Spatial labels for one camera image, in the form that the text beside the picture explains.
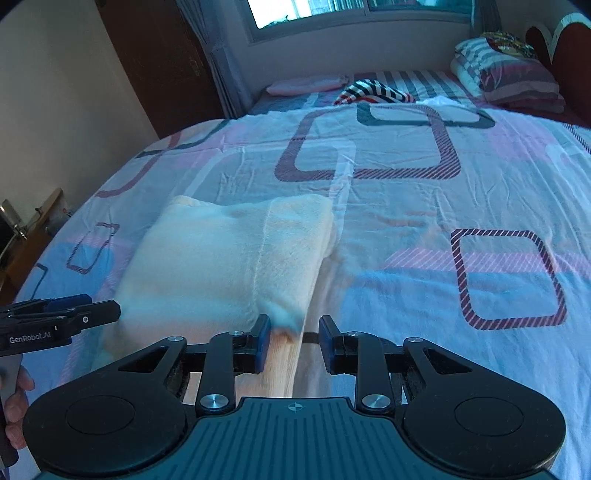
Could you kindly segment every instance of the wall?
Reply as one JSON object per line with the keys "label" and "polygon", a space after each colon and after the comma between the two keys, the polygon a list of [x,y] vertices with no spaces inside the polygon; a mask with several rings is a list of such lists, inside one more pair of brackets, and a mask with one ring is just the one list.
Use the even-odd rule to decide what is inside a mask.
{"label": "wall", "polygon": [[523,35],[527,20],[542,22],[551,33],[565,15],[578,9],[569,0],[496,0],[503,28]]}
{"label": "wall", "polygon": [[275,80],[325,73],[449,69],[470,26],[438,21],[343,25],[250,45],[235,0],[223,2],[229,45],[254,94]]}
{"label": "wall", "polygon": [[0,199],[83,203],[157,140],[93,0],[24,0],[0,23]]}

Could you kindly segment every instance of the wood shelf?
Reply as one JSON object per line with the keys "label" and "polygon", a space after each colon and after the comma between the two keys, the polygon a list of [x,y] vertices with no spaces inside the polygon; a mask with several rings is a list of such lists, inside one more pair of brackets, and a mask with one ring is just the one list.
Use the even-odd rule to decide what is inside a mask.
{"label": "wood shelf", "polygon": [[12,303],[39,257],[51,242],[45,223],[63,195],[55,189],[27,224],[27,239],[18,238],[9,251],[8,265],[0,271],[0,306]]}

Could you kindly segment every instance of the bed sheet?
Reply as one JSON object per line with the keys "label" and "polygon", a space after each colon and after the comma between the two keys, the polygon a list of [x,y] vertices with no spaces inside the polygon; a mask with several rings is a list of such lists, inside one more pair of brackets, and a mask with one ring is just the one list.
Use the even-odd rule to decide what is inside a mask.
{"label": "bed sheet", "polygon": [[[567,422],[553,471],[586,480],[590,161],[589,130],[462,105],[359,103],[207,122],[150,146],[107,181],[18,299],[111,298],[178,194],[221,205],[322,194],[333,202],[337,245],[306,330],[330,314],[342,331],[397,343],[421,336],[543,393]],[[31,399],[87,373],[99,339],[100,328],[87,330],[71,346],[27,354],[38,383]],[[346,378],[322,370],[317,348],[305,349],[300,390],[351,393]]]}
{"label": "bed sheet", "polygon": [[[500,106],[490,105],[484,100],[472,96],[452,72],[435,70],[366,72],[350,74],[349,78],[353,79],[352,81],[361,79],[379,80],[401,92],[411,93],[419,101],[444,96],[468,107],[476,106],[494,110],[505,109]],[[323,108],[332,105],[341,91],[342,89],[336,89],[290,97],[273,96],[264,91],[249,113],[251,115],[260,115],[269,111],[286,112],[306,108]],[[543,112],[526,108],[509,110],[557,122],[588,127],[568,105],[563,113]]]}

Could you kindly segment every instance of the headboard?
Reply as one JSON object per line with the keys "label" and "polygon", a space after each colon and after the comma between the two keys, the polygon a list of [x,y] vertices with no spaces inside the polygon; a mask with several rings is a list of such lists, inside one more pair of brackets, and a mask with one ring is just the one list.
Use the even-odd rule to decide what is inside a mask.
{"label": "headboard", "polygon": [[529,22],[525,40],[556,78],[566,103],[591,125],[591,21],[580,13],[566,15],[554,35]]}

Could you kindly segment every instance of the finger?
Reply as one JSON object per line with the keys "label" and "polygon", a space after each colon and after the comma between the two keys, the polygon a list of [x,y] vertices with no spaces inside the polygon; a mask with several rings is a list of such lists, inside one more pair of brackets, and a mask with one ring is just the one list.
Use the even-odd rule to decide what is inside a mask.
{"label": "finger", "polygon": [[31,378],[31,375],[29,375],[27,369],[22,366],[21,369],[18,371],[17,387],[20,387],[23,390],[27,391],[31,391],[35,388],[35,381]]}
{"label": "finger", "polygon": [[22,420],[17,423],[10,423],[6,427],[6,436],[14,448],[20,450],[27,446],[25,437],[22,434]]}
{"label": "finger", "polygon": [[6,404],[4,405],[4,415],[6,420],[10,423],[15,423],[25,416],[29,401],[27,395],[22,388],[17,389],[14,395],[8,397]]}

